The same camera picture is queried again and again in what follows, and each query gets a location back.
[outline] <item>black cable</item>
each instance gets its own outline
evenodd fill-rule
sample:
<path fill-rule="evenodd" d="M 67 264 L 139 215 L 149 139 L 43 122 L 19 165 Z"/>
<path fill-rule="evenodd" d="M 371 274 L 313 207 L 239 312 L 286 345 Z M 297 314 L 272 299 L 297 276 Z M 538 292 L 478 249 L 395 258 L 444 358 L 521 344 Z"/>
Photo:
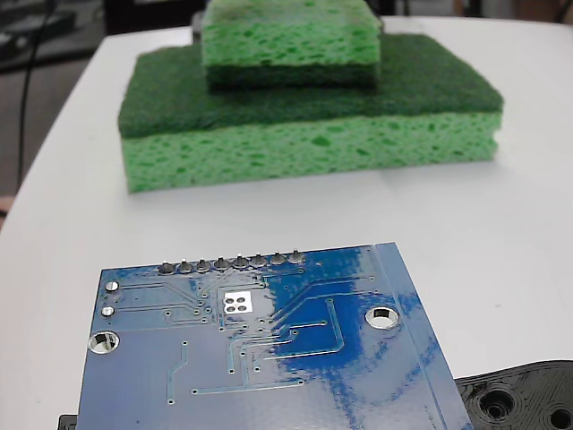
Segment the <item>black cable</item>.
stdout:
<path fill-rule="evenodd" d="M 38 53 L 39 44 L 42 41 L 42 36 L 44 35 L 44 29 L 47 26 L 52 13 L 56 9 L 56 2 L 48 2 L 46 14 L 42 20 L 36 37 L 32 40 L 32 52 L 30 53 L 30 60 L 28 61 L 28 67 L 26 67 L 26 73 L 24 74 L 24 86 L 21 92 L 21 102 L 20 102 L 20 130 L 18 139 L 18 173 L 16 177 L 16 187 L 17 190 L 20 189 L 23 177 L 24 177 L 24 137 L 26 132 L 26 104 L 28 100 L 28 88 L 30 86 L 30 77 L 32 75 L 32 70 L 34 69 L 34 64 L 36 62 L 36 54 Z"/>

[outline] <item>light green sponge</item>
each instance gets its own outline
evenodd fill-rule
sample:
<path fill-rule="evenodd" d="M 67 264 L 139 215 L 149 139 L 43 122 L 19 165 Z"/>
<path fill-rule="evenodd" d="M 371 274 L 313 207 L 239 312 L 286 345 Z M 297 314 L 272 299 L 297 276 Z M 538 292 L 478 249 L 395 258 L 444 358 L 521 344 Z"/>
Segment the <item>light green sponge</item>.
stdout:
<path fill-rule="evenodd" d="M 363 0 L 211 0 L 202 59 L 212 88 L 373 86 L 380 33 Z"/>
<path fill-rule="evenodd" d="M 387 35 L 379 90 L 210 94 L 201 47 L 138 60 L 119 116 L 130 191 L 491 159 L 502 98 L 434 40 Z"/>
<path fill-rule="evenodd" d="M 354 116 L 124 139 L 130 192 L 492 158 L 499 113 Z"/>

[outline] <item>black plastic part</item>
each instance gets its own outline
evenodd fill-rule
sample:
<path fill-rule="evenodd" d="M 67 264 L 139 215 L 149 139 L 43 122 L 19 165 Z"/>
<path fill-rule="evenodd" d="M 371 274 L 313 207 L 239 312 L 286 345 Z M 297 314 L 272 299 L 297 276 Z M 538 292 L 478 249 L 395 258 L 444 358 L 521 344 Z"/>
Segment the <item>black plastic part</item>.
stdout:
<path fill-rule="evenodd" d="M 77 415 L 62 415 L 57 423 L 57 430 L 75 430 L 77 424 Z"/>
<path fill-rule="evenodd" d="M 573 361 L 546 361 L 456 380 L 475 430 L 573 430 Z M 58 430 L 75 430 L 62 415 Z"/>

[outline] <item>green sponge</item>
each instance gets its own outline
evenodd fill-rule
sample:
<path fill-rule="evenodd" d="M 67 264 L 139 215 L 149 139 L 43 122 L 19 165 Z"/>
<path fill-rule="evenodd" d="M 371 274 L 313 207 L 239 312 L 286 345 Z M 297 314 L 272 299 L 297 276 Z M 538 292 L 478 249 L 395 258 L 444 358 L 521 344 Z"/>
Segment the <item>green sponge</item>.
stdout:
<path fill-rule="evenodd" d="M 138 60 L 119 116 L 130 191 L 491 159 L 502 98 L 434 40 L 388 35 L 379 90 L 209 94 L 201 47 Z"/>
<path fill-rule="evenodd" d="M 202 59 L 212 88 L 373 86 L 380 33 L 362 0 L 212 0 Z"/>

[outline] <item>floor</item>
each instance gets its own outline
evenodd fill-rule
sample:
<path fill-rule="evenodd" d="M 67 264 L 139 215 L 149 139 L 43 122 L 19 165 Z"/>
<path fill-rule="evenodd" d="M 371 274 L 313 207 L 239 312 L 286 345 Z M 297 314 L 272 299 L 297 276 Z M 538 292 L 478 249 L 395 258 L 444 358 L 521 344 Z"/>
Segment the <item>floor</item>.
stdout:
<path fill-rule="evenodd" d="M 88 62 L 81 60 L 40 67 L 31 76 L 24 142 L 26 171 Z M 0 75 L 0 196 L 16 192 L 23 80 L 22 72 Z"/>

